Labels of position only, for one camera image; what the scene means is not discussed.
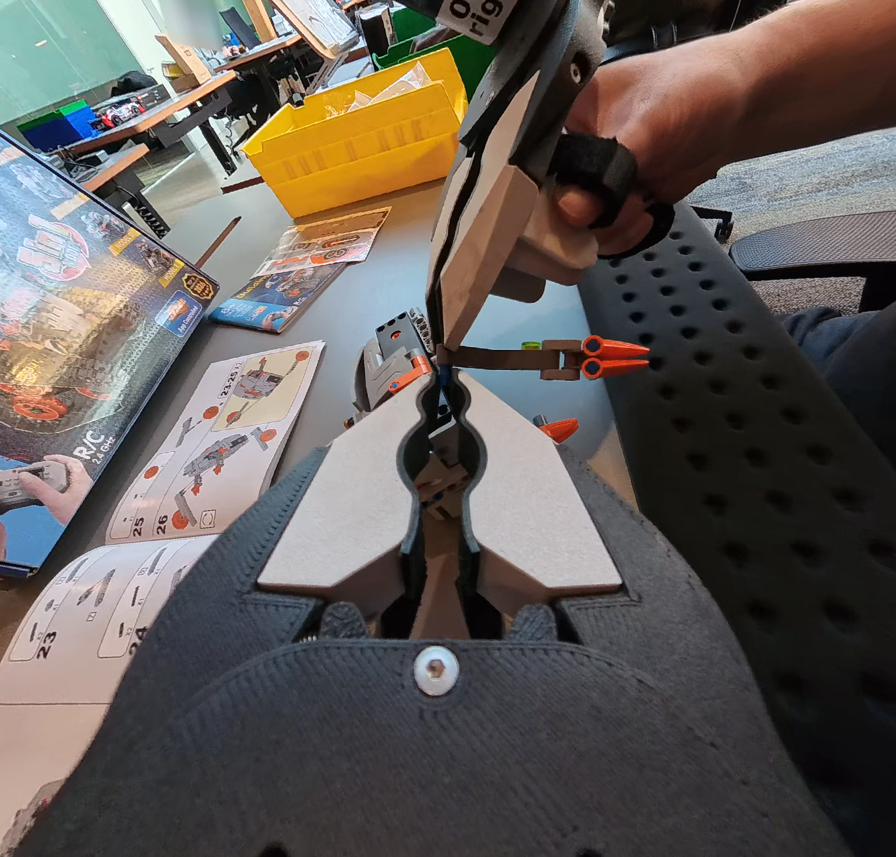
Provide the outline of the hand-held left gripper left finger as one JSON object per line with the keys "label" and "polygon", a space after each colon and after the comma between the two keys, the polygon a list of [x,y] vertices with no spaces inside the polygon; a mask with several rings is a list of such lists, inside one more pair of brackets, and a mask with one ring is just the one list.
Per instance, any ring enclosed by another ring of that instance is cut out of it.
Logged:
{"label": "hand-held left gripper left finger", "polygon": [[400,548],[419,498],[400,450],[425,421],[425,373],[330,445],[257,583],[350,602],[372,619],[405,590]]}

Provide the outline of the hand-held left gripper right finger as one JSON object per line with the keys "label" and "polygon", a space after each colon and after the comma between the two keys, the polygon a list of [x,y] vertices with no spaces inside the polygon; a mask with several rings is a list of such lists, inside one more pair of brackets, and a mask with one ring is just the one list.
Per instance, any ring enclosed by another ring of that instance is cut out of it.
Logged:
{"label": "hand-held left gripper right finger", "polygon": [[466,494],[478,594],[514,616],[525,605],[616,593],[621,576],[554,441],[465,371],[456,381],[478,449]]}

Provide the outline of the grey black building-block robot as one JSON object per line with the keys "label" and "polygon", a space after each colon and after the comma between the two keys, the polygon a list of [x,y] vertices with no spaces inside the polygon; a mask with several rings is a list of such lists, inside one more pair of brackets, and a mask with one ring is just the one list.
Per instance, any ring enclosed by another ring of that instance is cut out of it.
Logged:
{"label": "grey black building-block robot", "polygon": [[[398,314],[380,325],[358,356],[354,375],[354,413],[346,429],[359,423],[421,374],[434,370],[434,345],[426,315],[419,308]],[[415,485],[423,510],[447,520],[462,514],[462,494],[469,474],[458,459],[458,429],[454,414],[440,394],[428,424],[429,461]]]}

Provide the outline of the person's right forearm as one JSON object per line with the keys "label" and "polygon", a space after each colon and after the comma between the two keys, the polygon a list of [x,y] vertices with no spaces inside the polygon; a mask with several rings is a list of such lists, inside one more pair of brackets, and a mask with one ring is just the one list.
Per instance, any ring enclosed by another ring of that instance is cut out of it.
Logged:
{"label": "person's right forearm", "polygon": [[708,177],[894,127],[895,0],[801,0],[697,51]]}

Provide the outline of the person's right hand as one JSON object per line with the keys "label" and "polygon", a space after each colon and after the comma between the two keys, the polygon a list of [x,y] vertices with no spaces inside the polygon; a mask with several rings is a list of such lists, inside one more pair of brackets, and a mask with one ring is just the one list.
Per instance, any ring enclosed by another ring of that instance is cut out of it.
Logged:
{"label": "person's right hand", "polygon": [[566,130],[625,146],[638,177],[614,224],[599,228],[599,255],[636,247],[650,232],[648,209],[680,202],[730,158],[744,92],[727,68],[726,36],[706,37],[598,68],[578,95]]}

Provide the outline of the orange sticker sheet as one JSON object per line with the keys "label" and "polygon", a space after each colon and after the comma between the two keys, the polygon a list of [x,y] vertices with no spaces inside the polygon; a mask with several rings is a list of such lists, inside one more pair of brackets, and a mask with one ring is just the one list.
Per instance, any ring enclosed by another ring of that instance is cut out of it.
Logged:
{"label": "orange sticker sheet", "polygon": [[317,269],[366,260],[390,206],[290,226],[254,275]]}

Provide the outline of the yellow plastic bin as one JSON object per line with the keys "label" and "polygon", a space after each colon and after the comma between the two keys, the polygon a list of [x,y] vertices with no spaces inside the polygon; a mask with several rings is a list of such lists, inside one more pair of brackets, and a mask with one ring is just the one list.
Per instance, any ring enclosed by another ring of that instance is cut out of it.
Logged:
{"label": "yellow plastic bin", "polygon": [[[416,63],[432,85],[324,118],[331,102],[382,90]],[[284,106],[243,151],[287,213],[301,217],[448,175],[467,106],[454,57],[442,48]]]}

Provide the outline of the green plastic bin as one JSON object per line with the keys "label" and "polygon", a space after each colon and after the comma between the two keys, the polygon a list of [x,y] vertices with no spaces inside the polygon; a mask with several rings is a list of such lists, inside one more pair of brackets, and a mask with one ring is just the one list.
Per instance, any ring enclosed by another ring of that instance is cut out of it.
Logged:
{"label": "green plastic bin", "polygon": [[392,9],[392,28],[396,37],[383,55],[372,55],[377,70],[404,63],[409,59],[417,59],[442,48],[448,48],[454,57],[454,63],[461,76],[468,101],[471,101],[476,89],[494,59],[493,47],[477,43],[465,35],[454,35],[445,41],[415,49],[415,41],[421,34],[434,28],[435,22],[426,16],[408,8]]}

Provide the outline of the clear plastic bag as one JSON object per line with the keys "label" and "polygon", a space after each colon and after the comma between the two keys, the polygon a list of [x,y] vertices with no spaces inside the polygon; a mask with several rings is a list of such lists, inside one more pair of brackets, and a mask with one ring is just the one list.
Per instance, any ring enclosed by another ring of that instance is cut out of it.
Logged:
{"label": "clear plastic bag", "polygon": [[342,102],[331,102],[324,108],[324,118],[330,119],[335,116],[362,109],[371,104],[379,104],[397,98],[400,95],[421,90],[432,84],[433,81],[428,76],[422,64],[416,63],[411,70],[402,74],[398,79],[382,90],[375,91],[372,87],[368,88],[366,91],[354,90],[350,98],[345,98]]}

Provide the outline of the blue closed instruction booklet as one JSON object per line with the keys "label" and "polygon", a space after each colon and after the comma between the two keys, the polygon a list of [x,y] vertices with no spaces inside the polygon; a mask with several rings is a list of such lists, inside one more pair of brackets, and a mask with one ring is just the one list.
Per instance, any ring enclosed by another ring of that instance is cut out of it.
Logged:
{"label": "blue closed instruction booklet", "polygon": [[281,333],[298,319],[350,262],[335,262],[255,276],[210,314],[211,321]]}

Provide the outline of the black perforated panel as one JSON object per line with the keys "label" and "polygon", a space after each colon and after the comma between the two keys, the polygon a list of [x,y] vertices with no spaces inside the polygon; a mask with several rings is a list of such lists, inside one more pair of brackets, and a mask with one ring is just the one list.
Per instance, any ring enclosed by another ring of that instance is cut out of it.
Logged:
{"label": "black perforated panel", "polygon": [[649,348],[606,382],[643,514],[726,617],[814,794],[894,855],[894,470],[687,204],[600,259],[590,329]]}

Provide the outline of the blue toy box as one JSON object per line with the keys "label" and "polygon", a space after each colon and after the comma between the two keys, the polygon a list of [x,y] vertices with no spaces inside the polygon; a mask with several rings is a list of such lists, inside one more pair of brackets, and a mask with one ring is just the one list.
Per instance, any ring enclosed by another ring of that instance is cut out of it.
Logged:
{"label": "blue toy box", "polygon": [[1,140],[1,570],[28,578],[218,285],[47,160]]}

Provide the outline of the mesh office chair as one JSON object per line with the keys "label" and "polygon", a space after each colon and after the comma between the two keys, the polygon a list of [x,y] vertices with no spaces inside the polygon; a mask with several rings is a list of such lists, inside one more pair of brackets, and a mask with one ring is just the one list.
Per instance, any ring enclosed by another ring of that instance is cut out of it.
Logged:
{"label": "mesh office chair", "polygon": [[863,278],[861,312],[882,310],[895,301],[895,246],[889,234],[746,236],[729,250],[752,281]]}

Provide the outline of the person's leg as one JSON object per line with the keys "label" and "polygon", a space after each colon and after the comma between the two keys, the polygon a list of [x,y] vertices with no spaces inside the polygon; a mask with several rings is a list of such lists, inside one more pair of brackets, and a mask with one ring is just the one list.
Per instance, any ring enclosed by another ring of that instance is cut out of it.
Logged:
{"label": "person's leg", "polygon": [[818,306],[776,318],[894,465],[895,304],[855,315]]}

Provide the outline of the red toy car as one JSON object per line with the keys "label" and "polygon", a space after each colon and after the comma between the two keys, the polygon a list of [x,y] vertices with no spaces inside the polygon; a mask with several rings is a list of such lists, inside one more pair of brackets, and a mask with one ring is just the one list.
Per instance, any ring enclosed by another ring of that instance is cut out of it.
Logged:
{"label": "red toy car", "polygon": [[159,90],[141,90],[112,97],[92,108],[94,119],[89,121],[91,131],[105,132],[128,124],[167,99],[168,95]]}

